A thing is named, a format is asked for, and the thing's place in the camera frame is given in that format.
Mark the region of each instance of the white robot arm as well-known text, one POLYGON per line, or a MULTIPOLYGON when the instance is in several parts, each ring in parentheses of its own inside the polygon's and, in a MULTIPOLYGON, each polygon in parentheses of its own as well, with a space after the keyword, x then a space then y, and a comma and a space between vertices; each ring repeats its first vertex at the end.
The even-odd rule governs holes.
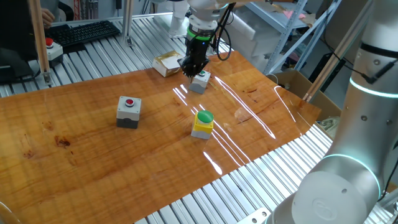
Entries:
MULTIPOLYGON (((208 63, 216 19, 229 0, 188 0, 187 56, 192 77, 208 63)), ((374 0, 335 140, 326 156, 267 224, 362 224, 382 197, 398 160, 398 1, 374 0)))

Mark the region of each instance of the wooden tabletop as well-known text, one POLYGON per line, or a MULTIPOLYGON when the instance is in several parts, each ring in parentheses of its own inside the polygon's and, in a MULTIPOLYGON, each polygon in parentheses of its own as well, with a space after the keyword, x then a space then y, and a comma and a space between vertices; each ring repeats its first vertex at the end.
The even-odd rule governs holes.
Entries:
POLYGON ((319 114, 237 52, 205 70, 204 95, 181 73, 147 69, 1 98, 0 202, 22 223, 132 223, 299 137, 319 114), (138 129, 116 127, 120 96, 142 98, 138 129), (208 141, 190 136, 202 109, 215 116, 208 141))

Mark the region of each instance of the blue light ring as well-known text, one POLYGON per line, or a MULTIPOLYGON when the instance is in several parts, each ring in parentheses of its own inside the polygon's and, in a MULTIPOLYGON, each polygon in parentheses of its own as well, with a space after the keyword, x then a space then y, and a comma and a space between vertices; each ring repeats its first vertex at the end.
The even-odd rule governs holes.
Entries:
POLYGON ((383 93, 383 92, 379 92, 379 91, 374 91, 374 90, 370 90, 368 88, 365 88, 359 84, 357 84, 356 82, 354 82, 353 77, 349 78, 349 82, 357 89, 365 92, 365 93, 369 93, 375 96, 381 96, 381 97, 386 97, 386 98, 398 98, 398 94, 393 94, 393 93, 383 93))

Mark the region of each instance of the keyboard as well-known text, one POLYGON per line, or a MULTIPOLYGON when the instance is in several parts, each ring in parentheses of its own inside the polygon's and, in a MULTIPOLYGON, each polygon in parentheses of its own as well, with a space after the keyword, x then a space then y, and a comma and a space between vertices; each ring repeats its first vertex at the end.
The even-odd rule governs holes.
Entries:
POLYGON ((52 27, 46 31, 45 36, 50 37, 62 47, 69 47, 75 44, 111 37, 119 33, 120 30, 110 21, 101 21, 72 28, 68 25, 52 27))

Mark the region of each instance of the yellow button base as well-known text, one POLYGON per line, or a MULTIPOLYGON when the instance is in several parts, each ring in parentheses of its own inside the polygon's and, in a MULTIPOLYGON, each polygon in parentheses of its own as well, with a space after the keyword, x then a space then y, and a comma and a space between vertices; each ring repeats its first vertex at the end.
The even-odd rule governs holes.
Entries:
POLYGON ((194 131, 204 131, 207 134, 211 134, 212 130, 213 130, 213 123, 214 121, 211 121, 210 123, 199 123, 199 119, 198 119, 198 113, 195 114, 195 121, 193 123, 193 128, 192 130, 194 131))

